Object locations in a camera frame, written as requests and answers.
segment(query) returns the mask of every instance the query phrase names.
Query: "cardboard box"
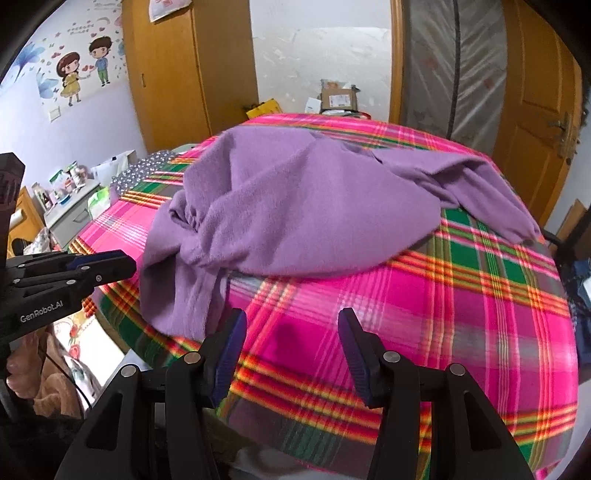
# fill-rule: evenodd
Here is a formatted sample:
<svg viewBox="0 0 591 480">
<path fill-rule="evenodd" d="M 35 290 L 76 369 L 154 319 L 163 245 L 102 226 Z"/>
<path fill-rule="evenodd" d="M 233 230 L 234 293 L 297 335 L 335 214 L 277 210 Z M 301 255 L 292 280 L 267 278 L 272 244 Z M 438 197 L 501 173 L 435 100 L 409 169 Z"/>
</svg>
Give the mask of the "cardboard box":
<svg viewBox="0 0 591 480">
<path fill-rule="evenodd" d="M 323 88 L 320 93 L 322 110 L 357 110 L 357 89 L 351 88 Z"/>
</svg>

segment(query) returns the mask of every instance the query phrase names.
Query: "bed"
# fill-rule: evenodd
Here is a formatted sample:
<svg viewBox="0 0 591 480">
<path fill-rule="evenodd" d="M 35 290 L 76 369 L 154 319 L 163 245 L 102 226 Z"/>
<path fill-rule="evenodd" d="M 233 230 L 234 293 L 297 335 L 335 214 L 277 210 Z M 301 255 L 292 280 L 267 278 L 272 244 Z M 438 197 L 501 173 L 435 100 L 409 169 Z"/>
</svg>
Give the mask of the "bed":
<svg viewBox="0 0 591 480">
<path fill-rule="evenodd" d="M 278 114 L 248 125 L 308 128 L 372 148 L 478 154 L 398 125 Z M 93 221 L 70 249 L 123 249 L 141 265 L 158 207 L 182 188 L 183 171 L 215 138 L 170 161 Z M 577 410 L 577 357 L 564 290 L 546 246 L 513 247 L 461 209 L 442 210 L 425 241 L 370 272 L 341 279 L 255 278 L 233 273 L 227 307 L 248 316 L 248 335 L 218 416 L 231 428 L 302 463 L 366 477 L 380 411 L 354 393 L 336 333 L 352 306 L 366 330 L 415 363 L 460 362 L 491 399 L 532 470 L 560 460 Z M 168 338 L 141 317 L 137 274 L 95 291 L 100 308 L 150 365 L 199 344 Z M 305 338 L 301 334 L 306 328 Z M 420 468 L 428 478 L 430 406 L 421 410 Z"/>
</svg>

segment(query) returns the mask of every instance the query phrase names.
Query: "door handle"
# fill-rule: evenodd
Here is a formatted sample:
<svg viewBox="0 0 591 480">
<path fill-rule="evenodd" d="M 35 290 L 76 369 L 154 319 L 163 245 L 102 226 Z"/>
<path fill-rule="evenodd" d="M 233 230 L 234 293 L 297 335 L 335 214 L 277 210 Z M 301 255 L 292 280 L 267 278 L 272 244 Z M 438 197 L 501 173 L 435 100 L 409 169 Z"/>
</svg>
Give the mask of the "door handle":
<svg viewBox="0 0 591 480">
<path fill-rule="evenodd" d="M 548 122 L 548 126 L 549 127 L 558 127 L 560 128 L 563 132 L 568 128 L 568 125 L 562 123 L 560 120 L 556 121 L 556 122 Z"/>
<path fill-rule="evenodd" d="M 564 113 L 564 119 L 558 121 L 550 121 L 547 123 L 549 127 L 552 128 L 560 128 L 562 131 L 560 135 L 558 135 L 556 140 L 558 140 L 559 148 L 558 148 L 558 156 L 560 158 L 567 158 L 569 156 L 570 145 L 569 140 L 571 137 L 571 130 L 572 130 L 572 123 L 573 118 L 569 112 Z"/>
</svg>

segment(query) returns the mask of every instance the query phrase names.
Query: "fluffy fabric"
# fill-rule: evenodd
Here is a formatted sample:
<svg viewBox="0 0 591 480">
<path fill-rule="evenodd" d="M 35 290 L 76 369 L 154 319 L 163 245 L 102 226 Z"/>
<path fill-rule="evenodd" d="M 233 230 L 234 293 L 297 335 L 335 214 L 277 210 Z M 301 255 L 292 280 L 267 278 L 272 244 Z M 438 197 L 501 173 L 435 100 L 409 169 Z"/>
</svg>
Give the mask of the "fluffy fabric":
<svg viewBox="0 0 591 480">
<path fill-rule="evenodd" d="M 187 169 L 157 212 L 140 273 L 143 317 L 201 340 L 224 269 L 324 277 L 372 268 L 464 207 L 513 243 L 540 230 L 486 160 L 370 150 L 297 128 L 235 127 Z"/>
</svg>

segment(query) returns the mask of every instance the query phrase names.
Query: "black cable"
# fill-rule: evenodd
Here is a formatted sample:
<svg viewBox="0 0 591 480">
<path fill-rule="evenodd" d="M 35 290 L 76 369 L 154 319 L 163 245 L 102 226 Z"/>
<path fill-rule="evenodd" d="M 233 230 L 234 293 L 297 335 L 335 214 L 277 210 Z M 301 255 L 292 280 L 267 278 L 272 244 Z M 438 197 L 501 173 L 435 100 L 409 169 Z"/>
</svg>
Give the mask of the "black cable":
<svg viewBox="0 0 591 480">
<path fill-rule="evenodd" d="M 447 125 L 448 140 L 452 139 L 453 124 L 456 121 L 457 94 L 460 89 L 460 55 L 462 54 L 462 34 L 460 32 L 460 7 L 457 0 L 453 0 L 453 19 L 456 27 L 456 64 L 453 75 L 452 106 L 449 112 L 449 123 Z"/>
<path fill-rule="evenodd" d="M 52 364 L 54 364 L 56 366 L 56 368 L 63 373 L 66 378 L 72 383 L 72 385 L 74 385 L 74 387 L 76 387 L 76 389 L 78 390 L 78 392 L 80 392 L 80 395 L 82 395 L 82 397 L 84 398 L 85 402 L 88 405 L 88 409 L 92 410 L 92 405 L 90 403 L 90 401 L 88 400 L 88 397 L 86 397 L 86 395 L 84 394 L 84 392 L 80 389 L 80 387 L 78 385 L 76 385 L 76 382 L 74 381 L 74 379 L 68 375 L 66 372 L 64 372 L 64 369 L 62 367 L 60 367 L 53 358 L 51 358 L 46 351 L 43 350 L 43 348 L 39 347 L 39 353 L 42 353 L 45 358 L 47 358 Z M 82 420 L 84 420 L 84 411 L 82 410 L 82 404 L 80 402 L 78 402 L 78 406 L 80 407 L 80 418 Z"/>
</svg>

